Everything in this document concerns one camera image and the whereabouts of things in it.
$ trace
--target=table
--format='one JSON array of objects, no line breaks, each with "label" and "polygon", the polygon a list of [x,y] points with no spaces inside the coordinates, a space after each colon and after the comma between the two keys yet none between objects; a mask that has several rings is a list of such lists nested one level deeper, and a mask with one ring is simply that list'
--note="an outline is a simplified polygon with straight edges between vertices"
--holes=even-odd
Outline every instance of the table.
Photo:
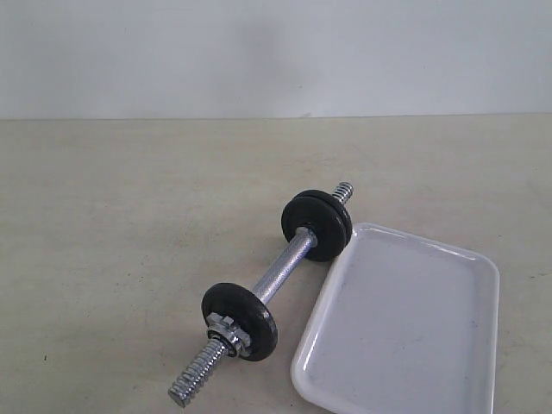
[{"label": "table", "polygon": [[[0,412],[181,412],[166,389],[219,281],[251,286],[306,188],[355,222],[469,248],[501,272],[495,411],[552,406],[552,115],[0,122]],[[186,412],[322,413],[290,363],[327,264],[269,307],[279,346],[224,361]]]}]

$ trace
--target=white tray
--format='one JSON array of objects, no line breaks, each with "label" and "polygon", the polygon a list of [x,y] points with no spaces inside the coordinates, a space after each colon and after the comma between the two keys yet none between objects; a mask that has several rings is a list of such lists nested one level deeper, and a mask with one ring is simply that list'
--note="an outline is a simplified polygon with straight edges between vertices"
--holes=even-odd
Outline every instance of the white tray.
[{"label": "white tray", "polygon": [[338,414],[491,414],[498,307],[486,257],[356,224],[295,354],[293,385]]}]

